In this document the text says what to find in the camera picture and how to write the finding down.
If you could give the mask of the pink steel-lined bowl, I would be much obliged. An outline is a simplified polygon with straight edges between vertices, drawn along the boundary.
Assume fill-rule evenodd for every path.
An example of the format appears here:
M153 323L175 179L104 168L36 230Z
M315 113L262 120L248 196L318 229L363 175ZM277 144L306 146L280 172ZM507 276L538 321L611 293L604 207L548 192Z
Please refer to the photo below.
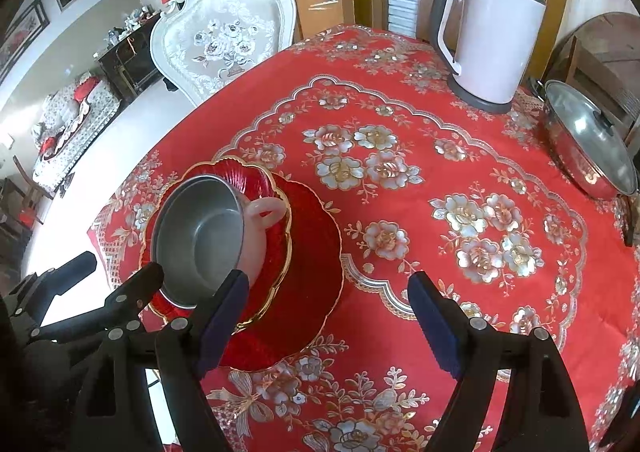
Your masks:
M213 297L229 272L254 284L267 252L267 230L288 212L279 197L251 201L217 175L181 183L160 207L151 259L164 270L163 296L193 309Z

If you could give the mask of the large red glass plate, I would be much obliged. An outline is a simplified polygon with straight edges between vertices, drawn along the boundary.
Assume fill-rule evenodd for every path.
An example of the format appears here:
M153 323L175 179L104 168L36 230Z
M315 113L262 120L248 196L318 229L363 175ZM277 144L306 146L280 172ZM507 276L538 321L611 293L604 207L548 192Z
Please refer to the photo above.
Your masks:
M292 221L268 231L262 271L219 365L254 372L304 350L322 330L341 295L342 241L334 219L310 187L277 175Z

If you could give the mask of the small red gold-rimmed plate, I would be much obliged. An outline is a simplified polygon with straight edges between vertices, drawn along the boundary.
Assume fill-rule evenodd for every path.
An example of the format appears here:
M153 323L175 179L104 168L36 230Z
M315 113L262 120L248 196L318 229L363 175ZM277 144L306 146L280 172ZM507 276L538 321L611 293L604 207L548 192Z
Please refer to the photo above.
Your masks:
M209 220L219 210L217 182L236 196L229 207L239 212L243 227L254 227L244 242L253 242L257 258L243 250L239 264L250 272L250 296L235 331L260 320L276 298L292 257L292 208L268 169L238 157L222 157L192 166L160 195L146 225L140 253L142 267L151 261L163 267L163 287L149 309L164 322L185 316L194 308L191 291L214 294L218 286L216 264L209 259L206 238Z

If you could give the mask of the floral sofa with red cushions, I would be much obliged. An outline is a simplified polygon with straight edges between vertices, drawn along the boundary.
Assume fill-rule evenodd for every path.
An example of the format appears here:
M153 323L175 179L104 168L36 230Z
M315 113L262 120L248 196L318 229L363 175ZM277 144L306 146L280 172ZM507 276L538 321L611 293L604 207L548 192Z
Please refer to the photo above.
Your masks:
M44 100L32 125L38 156L32 179L53 195L117 115L122 99L104 76L86 71Z

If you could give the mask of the red floral tablecloth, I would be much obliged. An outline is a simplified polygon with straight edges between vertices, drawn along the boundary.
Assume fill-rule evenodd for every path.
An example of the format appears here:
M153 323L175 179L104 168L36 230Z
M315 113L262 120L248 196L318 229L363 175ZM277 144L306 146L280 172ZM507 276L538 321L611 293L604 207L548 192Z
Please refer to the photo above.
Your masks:
M423 338L408 279L426 272L469 317L562 354L596 448L639 375L639 254L624 205L593 201L542 141L525 93L506 115L448 90L433 50L340 26L215 94L147 153L89 235L112 283L186 170L238 157L311 188L340 230L343 287L304 350L203 380L237 451L421 451L454 380Z

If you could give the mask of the dark wooden sideboard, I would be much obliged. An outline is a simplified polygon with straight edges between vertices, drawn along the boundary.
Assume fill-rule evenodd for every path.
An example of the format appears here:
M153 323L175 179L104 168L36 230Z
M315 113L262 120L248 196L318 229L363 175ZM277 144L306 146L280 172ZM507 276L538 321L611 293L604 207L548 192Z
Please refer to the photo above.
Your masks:
M159 19L160 13L152 15L98 57L101 70L126 103L132 102L162 78L150 50L151 34Z

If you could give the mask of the framed floral painting lower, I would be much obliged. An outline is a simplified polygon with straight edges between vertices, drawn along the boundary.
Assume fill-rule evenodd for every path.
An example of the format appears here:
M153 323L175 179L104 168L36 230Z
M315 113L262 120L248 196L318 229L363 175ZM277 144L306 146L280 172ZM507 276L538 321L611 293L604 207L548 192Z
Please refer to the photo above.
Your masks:
M14 20L1 42L0 82L6 79L26 48L50 24L41 0L33 0L26 10Z

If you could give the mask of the steel pot with glass lid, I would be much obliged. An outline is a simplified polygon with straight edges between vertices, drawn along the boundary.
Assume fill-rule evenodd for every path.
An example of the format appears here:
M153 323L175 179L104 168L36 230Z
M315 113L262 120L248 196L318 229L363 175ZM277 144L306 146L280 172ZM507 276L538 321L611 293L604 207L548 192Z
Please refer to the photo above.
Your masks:
M639 192L636 167L620 134L585 94L559 80L530 77L544 104L544 132L561 169L589 197L608 201Z

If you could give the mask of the white ornate chair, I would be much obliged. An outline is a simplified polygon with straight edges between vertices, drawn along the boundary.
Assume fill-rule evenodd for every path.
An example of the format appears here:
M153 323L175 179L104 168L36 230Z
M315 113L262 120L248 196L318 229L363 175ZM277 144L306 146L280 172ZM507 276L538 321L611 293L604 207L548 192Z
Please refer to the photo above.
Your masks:
M152 61L193 106L293 44L295 0L171 0L154 25Z

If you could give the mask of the white electric kettle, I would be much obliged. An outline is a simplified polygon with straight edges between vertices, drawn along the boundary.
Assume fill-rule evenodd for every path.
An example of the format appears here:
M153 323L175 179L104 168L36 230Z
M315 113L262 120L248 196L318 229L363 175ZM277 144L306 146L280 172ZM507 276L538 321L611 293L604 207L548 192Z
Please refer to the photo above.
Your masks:
M510 112L545 10L546 0L433 0L428 41L451 92L489 114Z

